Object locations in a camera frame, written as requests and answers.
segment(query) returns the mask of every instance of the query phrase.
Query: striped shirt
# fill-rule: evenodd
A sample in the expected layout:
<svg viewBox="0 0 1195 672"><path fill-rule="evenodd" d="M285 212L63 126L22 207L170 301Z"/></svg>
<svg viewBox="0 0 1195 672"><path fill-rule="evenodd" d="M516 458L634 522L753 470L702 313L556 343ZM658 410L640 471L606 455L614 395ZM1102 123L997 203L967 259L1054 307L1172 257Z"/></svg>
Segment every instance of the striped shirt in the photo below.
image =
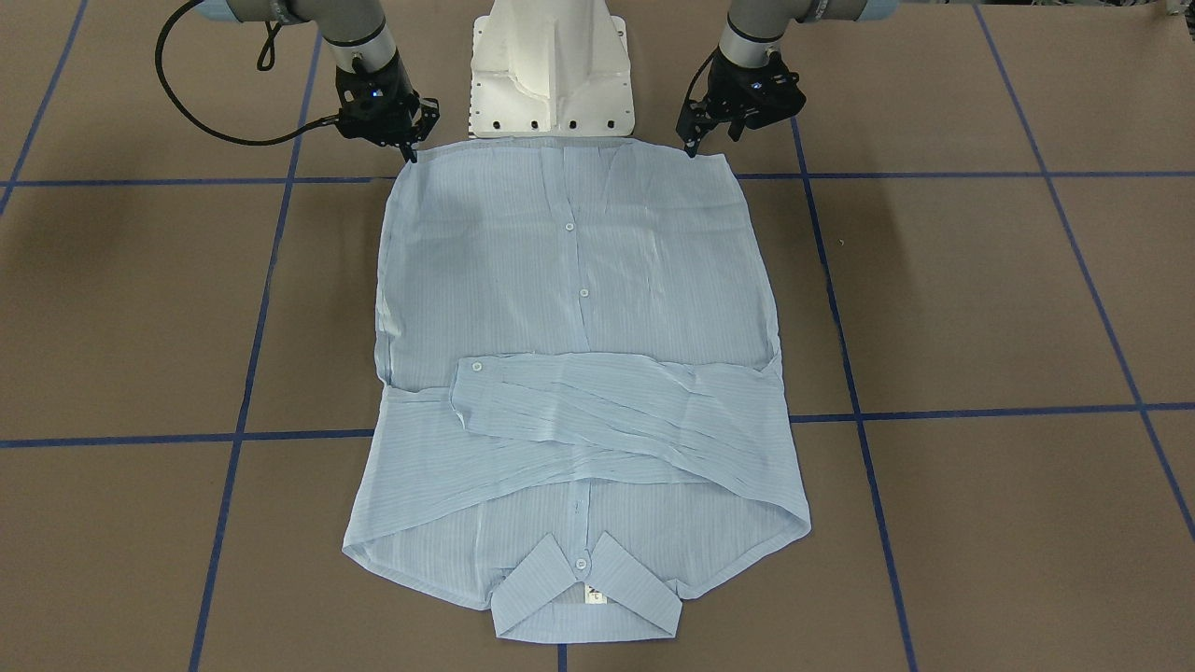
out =
<svg viewBox="0 0 1195 672"><path fill-rule="evenodd" d="M421 152L386 208L378 428L344 552L500 637L672 637L810 529L776 305L722 157Z"/></svg>

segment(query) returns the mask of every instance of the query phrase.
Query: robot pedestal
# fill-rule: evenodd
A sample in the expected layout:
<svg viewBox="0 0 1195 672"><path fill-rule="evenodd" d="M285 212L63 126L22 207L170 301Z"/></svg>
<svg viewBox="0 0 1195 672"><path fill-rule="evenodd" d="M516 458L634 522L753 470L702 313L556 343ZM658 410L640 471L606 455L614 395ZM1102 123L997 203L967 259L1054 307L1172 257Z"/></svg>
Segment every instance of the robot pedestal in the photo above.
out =
<svg viewBox="0 0 1195 672"><path fill-rule="evenodd" d="M626 136L626 23L605 0L496 0L473 24L470 135Z"/></svg>

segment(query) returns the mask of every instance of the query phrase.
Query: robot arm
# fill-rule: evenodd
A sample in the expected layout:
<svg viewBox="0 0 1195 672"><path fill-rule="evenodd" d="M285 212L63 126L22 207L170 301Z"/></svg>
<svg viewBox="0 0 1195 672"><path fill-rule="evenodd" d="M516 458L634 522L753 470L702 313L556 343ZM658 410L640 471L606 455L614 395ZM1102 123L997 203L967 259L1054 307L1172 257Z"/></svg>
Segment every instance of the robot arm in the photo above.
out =
<svg viewBox="0 0 1195 672"><path fill-rule="evenodd" d="M440 118L439 103L412 88L378 0L202 0L196 8L219 20L315 22L336 57L335 124L345 138L398 147L415 161L415 143Z"/></svg>
<svg viewBox="0 0 1195 672"><path fill-rule="evenodd" d="M739 141L743 128L762 128L786 120L805 104L776 43L790 22L822 19L882 19L899 0L733 0L718 48L693 77L676 120L676 134L690 157L701 139L719 123L729 123L729 135ZM691 98L701 71L710 67L706 94Z"/></svg>
<svg viewBox="0 0 1195 672"><path fill-rule="evenodd" d="M797 88L797 73L789 71L776 49L789 23L881 19L895 11L899 1L733 0L718 48L693 77L676 121L685 151L695 155L701 139L721 123L730 124L729 135L737 141L743 128L762 128L801 110L805 97ZM341 98L337 115L268 141L234 139L200 123L173 96L161 72L166 35L191 8L217 20L268 25L315 22L336 56L336 88ZM706 66L710 74L705 97L694 100L693 86ZM378 0L189 0L167 20L159 36L158 74L166 93L196 126L245 145L281 142L308 127L335 123L345 138L398 147L409 161L415 161L415 143L424 140L440 118L439 103L419 98L412 88Z"/></svg>

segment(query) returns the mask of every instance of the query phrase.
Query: grid line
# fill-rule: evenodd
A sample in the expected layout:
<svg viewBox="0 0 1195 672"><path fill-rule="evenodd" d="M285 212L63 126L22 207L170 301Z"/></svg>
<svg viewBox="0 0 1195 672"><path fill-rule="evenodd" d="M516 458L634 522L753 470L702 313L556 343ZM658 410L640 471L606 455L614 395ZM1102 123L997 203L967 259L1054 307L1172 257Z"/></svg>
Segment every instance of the grid line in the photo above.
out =
<svg viewBox="0 0 1195 672"><path fill-rule="evenodd" d="M0 195L0 214L4 214L5 208L8 207L8 198L12 197L13 189L17 188L17 178L20 177L20 169L25 166L25 159L29 158L29 149L33 146L33 138L37 136L37 129L42 126L42 117L45 116L45 110L50 106L50 98L54 97L54 90L59 86L59 78L62 77L67 57L71 56L71 48L74 47L75 37L79 35L79 25L82 24L82 14L86 11L87 0L80 0L74 22L71 24L71 31L67 32L66 44L62 45L62 54L59 55L59 62L54 66L54 74L50 75L50 83L45 86L45 94L42 96L42 102L37 105L33 121L29 124L29 133L25 134L25 142L20 146L20 154L17 155L17 163L12 166L12 176L8 177L8 182L5 184L4 195Z"/></svg>
<svg viewBox="0 0 1195 672"><path fill-rule="evenodd" d="M900 587L896 558L893 555L891 539L888 536L888 520L884 517L884 505L880 496L876 468L871 462L871 446L868 442L868 428L863 420L863 409L859 405L859 392L854 385L854 373L851 371L851 354L846 346L846 331L842 329L842 318L838 310L834 277L829 269L829 257L826 255L826 242L822 238L821 220L817 216L817 204L814 201L814 187L809 178L809 167L805 164L805 151L801 143L801 129L797 126L796 117L790 118L789 123L792 127L792 143L797 149L797 163L801 165L802 175L801 182L805 191L805 202L809 206L809 222L813 226L814 242L817 245L817 261L821 262L822 274L826 277L826 299L829 303L829 312L834 319L834 328L838 330L838 346L842 355L842 374L846 377L846 390L851 397L854 430L859 438L859 452L863 457L863 468L868 475L868 488L871 490L871 507L876 517L876 529L880 532L880 545L883 548L884 564L888 568L888 584L891 587L893 604L896 607L901 641L905 644L905 661L908 665L909 672L918 672L917 652L913 648L913 634L908 625L908 615L905 611L905 594Z"/></svg>
<svg viewBox="0 0 1195 672"><path fill-rule="evenodd" d="M1116 338L1116 331L1113 329L1111 318L1108 316L1108 311L1104 308L1104 303L1099 298L1095 279L1092 279L1091 271L1087 269L1087 262L1083 258L1083 251L1079 249L1079 242L1074 236L1074 230L1071 227L1071 220L1066 214L1066 208L1062 207L1062 200L1058 195L1058 189L1054 187L1054 179L1046 167L1046 159L1042 157L1041 148L1037 146L1037 139L1034 136L1034 132L1029 126L1029 118L1025 116L1025 110L1021 105L1021 99L1017 98L1017 92L1012 86L1012 80L1009 78L1007 69L1004 67L1004 60L1000 59L1000 50L995 45L992 31L988 30L987 22L983 20L983 12L980 11L979 5L973 5L972 8L975 12L975 18L979 20L980 29L983 31L983 38L987 39L987 45L992 50L992 57L995 60L995 66L1000 72L1000 78L1004 80L1004 86L1009 92L1009 98L1012 100L1012 106L1016 109L1017 117L1021 120L1021 126L1024 128L1025 138L1029 139L1029 146L1032 148L1034 157L1037 159L1037 165L1041 167L1046 187L1049 189L1050 198L1054 201L1054 209L1058 212L1058 218L1062 224L1062 230L1066 232L1067 242L1071 244L1071 251L1074 252L1074 261L1078 263L1079 270L1083 273L1083 280L1087 285L1087 292L1091 294L1091 300L1096 304L1096 310L1099 313L1099 320L1104 325L1108 341L1111 343L1113 352L1116 354L1116 361L1120 362L1121 372L1124 374L1124 383L1128 384L1129 392L1133 395L1133 402L1136 405L1138 413L1141 415L1141 422L1145 423L1145 432L1150 436L1150 442L1153 445L1153 452L1158 457L1158 464L1162 466L1162 472L1166 477L1170 491L1173 494L1175 502L1178 505L1178 511L1183 517L1183 521L1187 524L1187 533L1190 534L1191 540L1195 540L1195 520L1191 519L1191 512L1187 506L1187 500L1183 497L1182 489L1178 485L1178 478L1175 477L1175 472L1170 468L1170 460L1166 459L1166 451L1162 447L1162 441L1158 439L1158 434L1153 428L1153 421L1150 420L1150 411L1145 405L1145 399L1141 397L1141 391L1136 386L1136 380L1133 379L1133 372L1129 369L1128 359L1121 349L1120 340Z"/></svg>
<svg viewBox="0 0 1195 672"><path fill-rule="evenodd" d="M1195 402L1163 402L1145 404L1150 411L1193 411ZM1021 407L1021 408L979 408L979 409L937 409L937 410L897 410L863 411L859 417L864 422L888 422L899 420L952 420L968 417L1031 417L1040 415L1091 415L1138 413L1136 404L1105 404L1079 407ZM833 422L854 422L853 413L825 413L790 415L791 424L817 424ZM0 439L0 450L17 448L65 448L85 446L123 446L123 445L172 445L206 444L231 441L304 441L311 439L368 439L373 436L372 427L345 429L277 429L270 432L210 432L192 434L129 434L97 436L53 436L42 439Z"/></svg>
<svg viewBox="0 0 1195 672"><path fill-rule="evenodd" d="M375 179L392 181L397 176L308 176L294 177L294 184L366 184ZM877 171L877 172L740 172L735 177L744 182L799 181L808 177L821 179L1016 179L1061 177L1076 179L1101 178L1181 178L1195 177L1190 170L1154 171ZM130 179L10 179L0 182L6 190L17 188L65 188L65 187L203 187L237 184L286 184L287 177L173 177Z"/></svg>
<svg viewBox="0 0 1195 672"><path fill-rule="evenodd" d="M323 37L315 32L315 43L312 47L311 65L307 69L307 85L302 96L302 104L299 109L299 126L307 121L307 108L311 104L311 92L315 81L315 69L319 65L319 51ZM223 548L225 530L228 525L228 511L232 507L233 488L237 482L237 468L240 464L240 450L244 445L245 424L249 421L249 405L253 396L253 381L257 374L257 362L262 353L262 340L265 334L265 318L270 310L270 285L274 280L274 269L278 262L278 249L282 245L282 234L287 226L287 213L290 208L290 194L294 190L295 172L299 169L299 152L302 149L302 136L294 140L290 148L290 167L287 170L286 188L282 191L282 204L278 207L278 222L274 230L274 245L270 249L270 262L265 270L265 285L262 288L262 304L257 314L257 329L253 332L253 347L249 355L249 368L245 373L245 395L240 403L240 413L237 417L237 435L232 442L228 454L228 471L225 475L223 494L220 499L220 514L216 518L215 537L212 542L212 557L208 561L208 574L203 584L203 598L200 601L200 615L195 625L195 641L191 644L191 660L189 672L198 672L200 659L203 654L203 641L207 635L208 616L212 611L212 597L215 592L216 573L220 569L220 552Z"/></svg>

